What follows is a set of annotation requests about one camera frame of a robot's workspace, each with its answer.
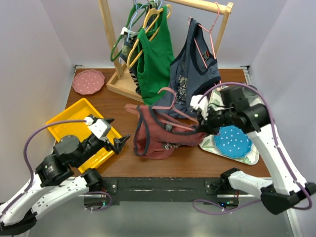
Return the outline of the black mounting base plate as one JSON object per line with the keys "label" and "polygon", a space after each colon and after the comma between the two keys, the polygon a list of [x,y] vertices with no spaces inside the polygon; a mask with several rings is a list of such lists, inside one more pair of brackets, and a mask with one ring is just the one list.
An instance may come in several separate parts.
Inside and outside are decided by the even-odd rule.
{"label": "black mounting base plate", "polygon": [[223,208],[239,205],[239,192],[224,192],[219,178],[104,177],[97,191],[107,192],[112,204],[121,202],[192,202],[205,199]]}

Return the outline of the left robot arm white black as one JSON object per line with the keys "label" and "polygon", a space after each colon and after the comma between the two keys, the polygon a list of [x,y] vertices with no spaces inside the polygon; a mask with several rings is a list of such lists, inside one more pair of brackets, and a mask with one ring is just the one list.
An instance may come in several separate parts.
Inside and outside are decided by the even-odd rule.
{"label": "left robot arm white black", "polygon": [[10,200],[1,203],[1,236],[14,237],[27,232],[49,211],[80,195],[101,194],[112,200],[102,190],[104,181],[96,168],[88,168],[75,178],[72,169],[80,167],[101,149],[120,154],[130,135],[110,141],[107,135],[112,128],[112,118],[89,115],[82,122],[90,130],[90,135],[83,141],[74,135],[64,136],[36,169],[30,166],[27,149],[30,141],[42,130],[38,129],[28,138],[23,157],[30,179]]}

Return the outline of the blue dotted plate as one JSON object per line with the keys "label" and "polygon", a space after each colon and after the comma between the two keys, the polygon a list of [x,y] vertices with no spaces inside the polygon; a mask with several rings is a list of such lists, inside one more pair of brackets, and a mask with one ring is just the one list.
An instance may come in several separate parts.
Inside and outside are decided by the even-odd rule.
{"label": "blue dotted plate", "polygon": [[228,158],[245,157],[251,150],[252,142],[243,131],[235,126],[223,126],[219,135],[214,136],[215,147]]}

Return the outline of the leaf pattern tray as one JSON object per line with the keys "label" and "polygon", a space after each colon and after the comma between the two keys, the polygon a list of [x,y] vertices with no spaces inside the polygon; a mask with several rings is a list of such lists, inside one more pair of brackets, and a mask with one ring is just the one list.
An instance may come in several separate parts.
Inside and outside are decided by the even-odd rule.
{"label": "leaf pattern tray", "polygon": [[[211,92],[210,99],[209,99],[210,106],[215,110],[219,110],[220,106],[224,106],[222,98],[221,98],[220,93],[219,93],[220,89],[221,88],[213,90]],[[254,106],[256,104],[260,104],[263,102],[258,97],[258,95],[255,92],[253,92],[252,90],[249,90],[248,88],[245,88],[245,87],[242,87],[242,89],[244,91],[245,98],[248,100],[248,102],[251,106]],[[209,136],[205,137],[203,139],[203,141],[199,144],[199,147],[206,152],[213,153],[213,154],[228,158],[228,157],[224,156],[223,154],[221,154],[220,151],[215,147],[214,135],[209,135]],[[236,158],[236,159],[232,159],[232,160],[236,160],[238,162],[248,164],[248,165],[255,165],[259,161],[259,152],[258,152],[257,148],[255,147],[255,145],[252,144],[250,152],[245,157]]]}

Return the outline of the light blue hanger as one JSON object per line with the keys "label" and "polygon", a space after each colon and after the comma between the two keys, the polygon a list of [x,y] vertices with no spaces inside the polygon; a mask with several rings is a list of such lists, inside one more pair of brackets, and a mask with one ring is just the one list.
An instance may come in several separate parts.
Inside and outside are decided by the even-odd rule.
{"label": "light blue hanger", "polygon": [[[162,0],[148,0],[146,3],[149,4],[149,8],[146,10],[146,13],[144,15],[146,15],[148,13],[148,11],[152,8],[160,9],[162,7],[163,1]],[[131,51],[131,49],[133,48],[133,45],[135,44],[135,42],[137,40],[137,36],[140,32],[140,29],[133,31],[133,28],[135,27],[135,25],[131,28],[131,32],[136,33],[135,38],[130,37],[127,40],[123,39],[122,52],[121,52],[121,54],[119,56],[119,60],[118,60],[120,64],[123,64],[124,62],[127,61],[128,54]]]}

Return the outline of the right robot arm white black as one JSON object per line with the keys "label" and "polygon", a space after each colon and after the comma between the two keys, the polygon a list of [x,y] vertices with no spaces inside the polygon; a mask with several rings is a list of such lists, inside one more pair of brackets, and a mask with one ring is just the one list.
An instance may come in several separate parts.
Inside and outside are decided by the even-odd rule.
{"label": "right robot arm white black", "polygon": [[270,180],[266,180],[231,168],[220,175],[219,189],[226,194],[240,190],[253,195],[274,215],[296,209],[304,199],[309,202],[306,209],[310,209],[313,205],[311,195],[315,194],[316,185],[307,182],[292,162],[266,102],[250,105],[244,90],[251,89],[251,86],[228,82],[219,91],[223,105],[215,110],[207,95],[216,88],[214,86],[191,99],[190,105],[198,114],[199,130],[216,135],[221,128],[231,125],[238,128],[256,147],[271,176]]}

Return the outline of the wooden clothes rack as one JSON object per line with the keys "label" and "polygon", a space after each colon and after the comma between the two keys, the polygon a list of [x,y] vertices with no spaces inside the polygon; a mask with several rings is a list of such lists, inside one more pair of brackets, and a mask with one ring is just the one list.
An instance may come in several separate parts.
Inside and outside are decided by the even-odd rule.
{"label": "wooden clothes rack", "polygon": [[[213,55],[216,56],[220,48],[222,38],[228,23],[228,19],[230,17],[234,4],[232,2],[229,2],[226,5],[222,5],[216,2],[209,2],[206,0],[173,0],[172,3],[184,5],[199,10],[204,10],[207,12],[216,13],[217,15],[223,16],[217,39],[216,41],[211,41],[211,45],[214,49]],[[117,40],[114,33],[108,2],[106,0],[100,0],[98,1],[98,4],[109,47],[113,50],[114,53],[118,53],[118,50],[115,46]],[[107,89],[109,91],[123,95],[130,99],[142,102],[142,97],[135,92],[136,85],[133,82],[133,79],[130,76],[126,65],[121,65],[117,59],[115,59],[113,63],[115,66],[115,72],[106,84]]]}

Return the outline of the pink dotted plate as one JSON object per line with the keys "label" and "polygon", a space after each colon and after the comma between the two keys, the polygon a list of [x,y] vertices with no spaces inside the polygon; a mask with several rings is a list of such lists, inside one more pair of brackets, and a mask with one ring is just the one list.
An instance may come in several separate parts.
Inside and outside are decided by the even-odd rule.
{"label": "pink dotted plate", "polygon": [[100,91],[104,84],[105,77],[100,71],[88,69],[74,77],[72,88],[78,94],[92,95]]}

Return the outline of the green tank top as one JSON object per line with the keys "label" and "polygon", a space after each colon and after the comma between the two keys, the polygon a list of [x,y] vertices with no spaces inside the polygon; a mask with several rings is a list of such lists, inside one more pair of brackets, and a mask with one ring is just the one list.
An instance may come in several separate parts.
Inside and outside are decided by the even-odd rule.
{"label": "green tank top", "polygon": [[159,90],[169,84],[170,64],[174,60],[171,36],[167,24],[168,7],[162,7],[155,29],[159,28],[153,40],[149,40],[149,34],[144,29],[138,35],[139,50],[143,53],[137,60],[137,78],[141,96],[145,104],[151,105],[157,102],[162,92]]}

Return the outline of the green hanger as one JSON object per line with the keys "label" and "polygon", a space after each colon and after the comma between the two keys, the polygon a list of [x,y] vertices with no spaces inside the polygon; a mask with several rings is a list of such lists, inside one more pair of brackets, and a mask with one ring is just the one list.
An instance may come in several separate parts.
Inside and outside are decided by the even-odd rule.
{"label": "green hanger", "polygon": [[114,46],[111,49],[111,54],[110,54],[110,61],[114,62],[116,59],[119,57],[119,55],[122,52],[122,49],[115,53],[115,50],[117,49],[118,44],[122,39],[127,40],[130,37],[134,37],[136,33],[131,32],[131,28],[135,25],[135,23],[146,13],[146,10],[149,8],[149,4],[141,4],[141,3],[136,3],[134,1],[133,7],[131,8],[128,18],[127,18],[127,23],[126,25],[122,28],[120,35],[118,39],[116,40]]}

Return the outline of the red tank top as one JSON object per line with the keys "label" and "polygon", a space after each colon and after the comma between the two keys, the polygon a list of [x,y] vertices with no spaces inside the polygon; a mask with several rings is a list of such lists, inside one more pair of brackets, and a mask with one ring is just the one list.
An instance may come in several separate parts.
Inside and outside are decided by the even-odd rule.
{"label": "red tank top", "polygon": [[135,155],[141,158],[166,159],[178,147],[195,147],[208,136],[196,126],[180,123],[147,105],[126,104],[125,109],[139,118],[133,145]]}

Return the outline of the navy blue tank top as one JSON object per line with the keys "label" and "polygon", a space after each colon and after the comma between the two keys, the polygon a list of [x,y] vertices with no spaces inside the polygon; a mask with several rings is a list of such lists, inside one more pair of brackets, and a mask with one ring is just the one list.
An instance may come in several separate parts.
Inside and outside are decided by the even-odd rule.
{"label": "navy blue tank top", "polygon": [[184,46],[170,64],[168,87],[177,94],[174,107],[196,118],[190,107],[192,96],[204,94],[220,81],[217,59],[210,52],[199,23],[192,18]]}

